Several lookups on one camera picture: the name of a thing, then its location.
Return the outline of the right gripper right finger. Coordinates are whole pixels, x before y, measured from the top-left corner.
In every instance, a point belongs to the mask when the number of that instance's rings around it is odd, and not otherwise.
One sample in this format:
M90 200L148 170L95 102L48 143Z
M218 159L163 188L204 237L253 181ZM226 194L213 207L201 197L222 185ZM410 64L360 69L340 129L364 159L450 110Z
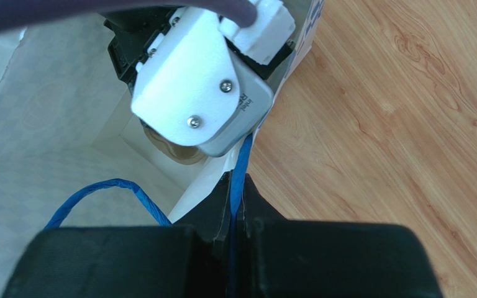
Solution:
M284 218L245 178L240 297L442 297L415 233L390 223Z

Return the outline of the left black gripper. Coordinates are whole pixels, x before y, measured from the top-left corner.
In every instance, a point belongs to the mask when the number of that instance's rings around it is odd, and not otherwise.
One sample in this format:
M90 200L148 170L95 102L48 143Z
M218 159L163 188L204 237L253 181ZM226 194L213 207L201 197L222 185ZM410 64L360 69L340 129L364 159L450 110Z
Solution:
M208 9L151 6L108 12L108 46L130 91L172 74L172 89L201 87L242 94L249 82L278 89L294 51L294 16L284 4L257 4L253 25L241 28Z

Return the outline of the grey pulp cup carrier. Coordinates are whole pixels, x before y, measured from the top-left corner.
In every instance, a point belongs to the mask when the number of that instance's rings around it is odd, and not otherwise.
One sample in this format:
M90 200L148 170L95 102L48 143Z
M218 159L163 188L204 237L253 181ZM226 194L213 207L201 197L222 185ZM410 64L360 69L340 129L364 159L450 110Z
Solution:
M194 165L206 157L198 147L187 147L170 142L151 127L145 126L143 131L160 152L179 164Z

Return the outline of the blue checkered paper bag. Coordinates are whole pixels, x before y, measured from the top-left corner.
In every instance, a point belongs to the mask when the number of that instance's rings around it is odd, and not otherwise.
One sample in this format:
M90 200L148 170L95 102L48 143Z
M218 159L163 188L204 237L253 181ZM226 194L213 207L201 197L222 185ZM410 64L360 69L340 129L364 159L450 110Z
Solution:
M182 165L144 134L132 93L116 75L108 12L151 6L208 9L246 28L254 1L0 1L0 297L27 245L73 194L110 179L139 185L175 223L230 172L228 277L236 293L235 238L255 138L288 77L311 49L323 1L282 1L294 16L291 64L268 113L225 155ZM64 227L154 226L136 195L86 196Z

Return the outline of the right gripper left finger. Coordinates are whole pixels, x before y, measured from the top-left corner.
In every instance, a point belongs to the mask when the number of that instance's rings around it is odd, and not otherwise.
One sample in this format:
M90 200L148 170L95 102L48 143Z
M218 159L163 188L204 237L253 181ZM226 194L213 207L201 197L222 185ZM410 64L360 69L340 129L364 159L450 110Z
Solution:
M172 223L142 188L110 179L84 187L59 207L27 245L4 297L231 297L229 189L223 174L211 193ZM64 227L86 196L131 190L154 226Z

